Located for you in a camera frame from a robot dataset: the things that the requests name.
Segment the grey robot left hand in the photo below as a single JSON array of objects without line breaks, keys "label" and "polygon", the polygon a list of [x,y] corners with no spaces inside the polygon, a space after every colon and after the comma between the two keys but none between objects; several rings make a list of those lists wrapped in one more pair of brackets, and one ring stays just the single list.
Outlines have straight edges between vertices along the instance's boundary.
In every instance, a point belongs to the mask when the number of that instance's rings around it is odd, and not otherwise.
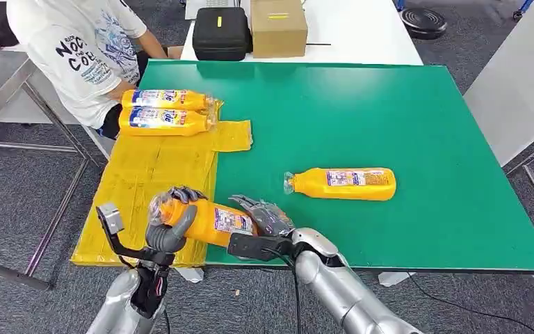
[{"label": "grey robot left hand", "polygon": [[[197,206],[193,202],[207,197],[199,190],[187,186],[174,186],[168,191],[155,195],[148,207],[147,229],[145,241],[147,245],[163,253],[176,253],[185,243],[185,232],[191,227],[197,214]],[[161,219],[161,205],[169,200],[178,200],[186,206],[184,213],[175,225],[167,225]]]}]

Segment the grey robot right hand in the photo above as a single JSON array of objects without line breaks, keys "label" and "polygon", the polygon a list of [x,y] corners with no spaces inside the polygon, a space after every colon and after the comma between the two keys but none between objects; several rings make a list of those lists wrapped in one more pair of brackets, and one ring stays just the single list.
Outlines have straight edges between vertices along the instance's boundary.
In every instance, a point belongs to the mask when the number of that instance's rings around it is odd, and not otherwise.
[{"label": "grey robot right hand", "polygon": [[294,222],[271,202],[254,200],[244,195],[232,195],[229,199],[244,209],[258,227],[260,235],[285,237],[296,228]]}]

